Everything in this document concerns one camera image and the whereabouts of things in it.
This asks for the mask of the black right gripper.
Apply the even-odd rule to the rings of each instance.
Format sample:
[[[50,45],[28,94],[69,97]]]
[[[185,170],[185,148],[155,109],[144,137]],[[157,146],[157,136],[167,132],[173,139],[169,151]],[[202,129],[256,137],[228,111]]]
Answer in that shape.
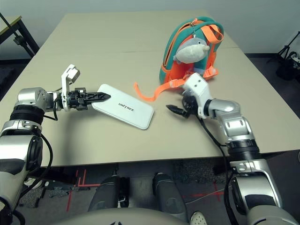
[[[182,105],[184,110],[175,105],[166,105],[166,107],[173,113],[188,118],[190,115],[198,115],[198,104],[195,96],[189,94],[183,95]]]

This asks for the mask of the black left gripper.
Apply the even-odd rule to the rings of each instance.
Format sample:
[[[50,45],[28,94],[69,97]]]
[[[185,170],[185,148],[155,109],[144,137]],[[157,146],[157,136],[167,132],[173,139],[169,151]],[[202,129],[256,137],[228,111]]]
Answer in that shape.
[[[103,102],[110,98],[109,94],[103,92],[86,92],[85,88],[75,88],[69,92],[68,106],[78,111],[88,110],[87,104]]]

